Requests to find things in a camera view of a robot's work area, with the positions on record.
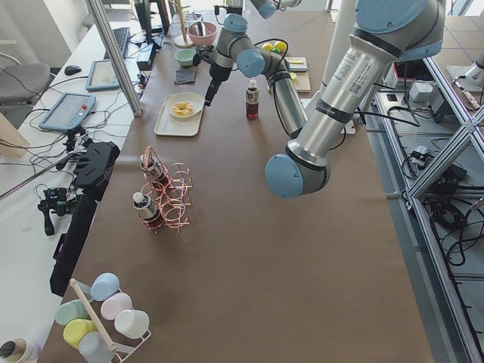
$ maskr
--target blue mug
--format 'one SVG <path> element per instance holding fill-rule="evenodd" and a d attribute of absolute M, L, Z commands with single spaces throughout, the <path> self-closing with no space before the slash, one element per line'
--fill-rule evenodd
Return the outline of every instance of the blue mug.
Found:
<path fill-rule="evenodd" d="M 96 277 L 91 286 L 91 296 L 96 301 L 105 301 L 119 290 L 119 279 L 115 274 L 105 272 Z"/>
<path fill-rule="evenodd" d="M 87 333 L 79 344 L 79 353 L 89 363 L 110 363 L 114 357 L 97 331 Z"/>

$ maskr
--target red bottle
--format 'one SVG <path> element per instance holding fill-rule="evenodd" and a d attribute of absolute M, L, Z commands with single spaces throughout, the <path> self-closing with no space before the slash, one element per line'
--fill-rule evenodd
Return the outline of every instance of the red bottle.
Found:
<path fill-rule="evenodd" d="M 245 93 L 245 114 L 247 119 L 259 117 L 259 87 L 257 81 L 251 79 Z"/>

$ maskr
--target banana slice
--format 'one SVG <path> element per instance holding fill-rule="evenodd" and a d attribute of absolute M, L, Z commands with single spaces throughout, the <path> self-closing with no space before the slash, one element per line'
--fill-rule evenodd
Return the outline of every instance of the banana slice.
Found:
<path fill-rule="evenodd" d="M 182 101 L 182 102 L 177 102 L 173 106 L 172 112 L 176 116 L 190 116 L 194 112 L 194 108 L 190 102 Z"/>

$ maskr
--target metal frame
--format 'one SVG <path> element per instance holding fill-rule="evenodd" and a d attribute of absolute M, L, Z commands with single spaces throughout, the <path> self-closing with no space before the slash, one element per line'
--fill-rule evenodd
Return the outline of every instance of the metal frame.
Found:
<path fill-rule="evenodd" d="M 461 124 L 461 127 L 456 131 L 456 133 L 454 133 L 447 145 L 441 149 L 440 153 L 435 157 L 432 163 L 425 168 L 425 170 L 419 174 L 415 180 L 404 178 L 406 190 L 405 194 L 408 198 L 407 206 L 409 209 L 412 208 L 415 211 L 420 227 L 422 228 L 433 265 L 437 275 L 439 276 L 439 282 L 445 292 L 448 306 L 452 311 L 452 317 L 455 320 L 456 327 L 461 335 L 469 361 L 472 363 L 482 362 L 482 356 L 480 354 L 482 347 L 477 346 L 476 341 L 474 340 L 473 331 L 471 330 L 473 328 L 473 323 L 472 321 L 468 320 L 469 318 L 467 312 L 464 311 L 461 298 L 456 291 L 455 283 L 448 275 L 447 266 L 430 227 L 427 211 L 418 198 L 428 190 L 432 183 L 437 180 L 437 178 L 461 155 L 461 153 L 470 144 L 476 148 L 481 160 L 484 161 L 484 135 L 479 128 L 481 123 L 484 122 L 484 107 L 481 108 L 475 115 L 470 115 L 466 107 L 462 104 L 461 100 L 456 96 L 453 88 L 445 78 L 436 62 L 432 58 L 426 58 L 424 59 L 424 63 L 426 64 L 433 78 L 436 80 L 443 97 L 447 100 L 451 106 L 451 109 L 454 111 L 459 123 Z M 378 108 L 380 110 L 384 110 L 384 106 L 378 97 L 375 98 L 375 101 Z M 398 136 L 395 134 L 395 130 L 393 129 L 392 123 L 389 120 L 383 118 L 383 124 L 389 137 L 389 142 L 392 146 L 392 149 L 401 165 L 405 159 L 405 155 L 400 149 L 397 139 Z M 455 275 L 456 281 L 468 279 L 482 280 L 483 276 L 469 277 L 462 274 Z"/>
<path fill-rule="evenodd" d="M 133 114 L 135 116 L 140 116 L 143 113 L 143 108 L 141 107 L 141 103 L 138 100 L 138 96 L 136 95 L 131 79 L 129 78 L 128 70 L 124 64 L 123 56 L 119 51 L 114 34 L 111 31 L 104 6 L 100 0 L 86 0 L 86 3 L 88 5 L 89 13 L 92 15 L 94 24 L 96 24 L 96 27 L 98 28 L 99 36 L 110 56 L 114 73 L 118 77 L 121 89 L 126 96 L 126 100 L 128 100 Z"/>

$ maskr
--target bottle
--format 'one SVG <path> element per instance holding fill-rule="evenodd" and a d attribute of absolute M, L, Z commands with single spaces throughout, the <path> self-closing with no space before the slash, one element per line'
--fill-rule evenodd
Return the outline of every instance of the bottle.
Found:
<path fill-rule="evenodd" d="M 149 196 L 143 195 L 137 191 L 133 194 L 133 206 L 138 212 L 139 218 L 141 218 L 150 229 L 161 227 L 163 224 L 163 217 L 161 216 L 158 206 Z"/>
<path fill-rule="evenodd" d="M 245 111 L 247 119 L 259 117 L 259 87 L 257 81 L 251 79 L 245 92 Z"/>
<path fill-rule="evenodd" d="M 147 176 L 153 188 L 158 188 L 158 184 L 168 184 L 169 181 L 165 172 L 163 171 L 163 167 L 159 163 L 156 163 L 153 157 L 148 159 L 147 165 L 143 164 L 144 155 L 141 155 L 139 158 L 141 161 L 141 169 L 144 171 L 144 174 Z"/>

